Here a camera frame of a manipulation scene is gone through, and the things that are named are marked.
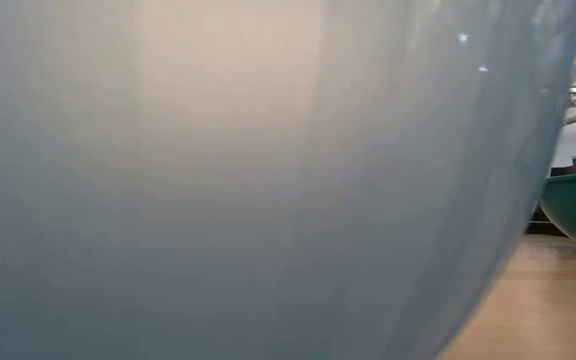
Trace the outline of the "translucent blue bowl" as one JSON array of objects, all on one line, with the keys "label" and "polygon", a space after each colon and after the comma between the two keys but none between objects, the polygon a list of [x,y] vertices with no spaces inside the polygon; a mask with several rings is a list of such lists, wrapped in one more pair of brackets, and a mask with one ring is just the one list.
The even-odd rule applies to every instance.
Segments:
[{"label": "translucent blue bowl", "polygon": [[435,360],[575,56],[576,0],[0,0],[0,360]]}]

